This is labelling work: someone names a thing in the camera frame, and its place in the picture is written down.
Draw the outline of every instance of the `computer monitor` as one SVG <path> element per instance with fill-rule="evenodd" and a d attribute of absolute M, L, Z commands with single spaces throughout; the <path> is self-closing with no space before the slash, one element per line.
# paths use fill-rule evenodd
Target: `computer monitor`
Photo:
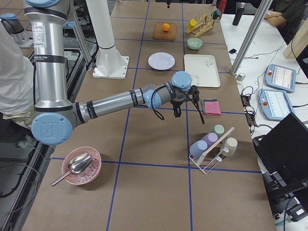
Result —
<path fill-rule="evenodd" d="M 269 173 L 277 171 L 286 185 L 308 178 L 308 128 L 290 113 L 255 144 Z M 308 210 L 308 188 L 294 191 Z"/>

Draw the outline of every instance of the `wooden cutting board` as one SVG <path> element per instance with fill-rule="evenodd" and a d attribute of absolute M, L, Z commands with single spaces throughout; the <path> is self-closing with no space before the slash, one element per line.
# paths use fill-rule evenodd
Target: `wooden cutting board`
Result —
<path fill-rule="evenodd" d="M 162 25 L 164 23 L 156 23 L 153 39 L 155 40 L 165 40 L 165 41 L 174 41 L 177 36 L 177 25 L 175 23 L 168 23 L 170 25 L 170 30 L 168 32 L 163 31 Z"/>

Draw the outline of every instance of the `white desk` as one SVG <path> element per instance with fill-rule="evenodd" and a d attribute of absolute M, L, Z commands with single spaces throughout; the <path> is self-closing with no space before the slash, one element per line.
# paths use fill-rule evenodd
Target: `white desk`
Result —
<path fill-rule="evenodd" d="M 223 30 L 223 34 L 226 40 L 226 44 L 228 46 L 228 50 L 236 49 L 239 51 L 242 42 L 247 34 L 249 26 L 253 21 L 254 16 L 252 15 L 243 15 L 238 26 L 233 26 L 232 21 L 234 19 L 234 15 L 224 14 L 220 23 Z M 252 86 L 254 90 L 257 89 L 258 85 L 256 84 L 257 77 L 260 76 L 259 79 L 259 89 L 272 89 L 266 86 L 264 80 L 264 72 L 269 64 L 278 64 L 281 66 L 286 66 L 292 69 L 295 69 L 298 73 L 300 66 L 298 65 L 296 60 L 285 59 L 283 55 L 283 51 L 286 48 L 286 44 L 282 39 L 277 28 L 271 26 L 266 20 L 263 20 L 261 23 L 253 42 L 251 43 L 245 57 L 250 57 L 254 54 L 260 53 L 271 53 L 279 49 L 281 46 L 283 48 L 278 52 L 273 52 L 272 54 L 264 54 L 255 56 L 258 59 L 244 59 L 241 63 L 241 66 L 238 70 L 238 73 L 245 73 L 246 77 L 244 81 L 238 83 L 242 84 L 244 87 Z M 236 54 L 230 54 L 231 62 L 234 62 Z M 299 74 L 296 75 L 297 82 L 308 82 L 305 74 L 302 70 L 299 71 Z M 242 87 L 239 85 L 239 92 L 242 91 Z M 244 93 L 251 93 L 251 89 L 247 89 Z M 295 85 L 295 92 L 288 94 L 289 99 L 292 105 L 303 105 L 308 103 L 307 98 L 308 93 L 308 85 Z M 258 91 L 251 97 L 251 105 L 257 110 L 256 123 L 257 124 L 267 124 L 271 127 L 274 127 L 278 124 L 275 121 L 267 120 L 261 110 L 260 107 L 257 108 L 257 100 L 258 100 Z M 301 121 L 308 120 L 308 106 L 295 108 L 294 109 L 296 116 Z M 267 127 L 259 127 L 255 129 L 253 137 L 267 134 L 269 132 L 269 128 Z"/>

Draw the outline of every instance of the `orange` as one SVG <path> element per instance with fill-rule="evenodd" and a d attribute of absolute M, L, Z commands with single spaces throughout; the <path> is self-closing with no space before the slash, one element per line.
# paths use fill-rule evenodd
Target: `orange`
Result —
<path fill-rule="evenodd" d="M 170 30 L 170 25 L 168 23 L 164 23 L 162 29 L 163 31 L 168 32 Z"/>

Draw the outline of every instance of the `black bottle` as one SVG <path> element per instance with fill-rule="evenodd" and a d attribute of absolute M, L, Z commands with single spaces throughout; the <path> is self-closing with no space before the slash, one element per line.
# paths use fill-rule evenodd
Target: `black bottle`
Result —
<path fill-rule="evenodd" d="M 232 25 L 237 26 L 239 24 L 240 19 L 243 15 L 244 9 L 245 9 L 245 3 L 241 2 L 239 8 L 237 8 L 237 10 L 236 10 L 236 14 L 235 14 L 235 17 L 233 19 Z"/>

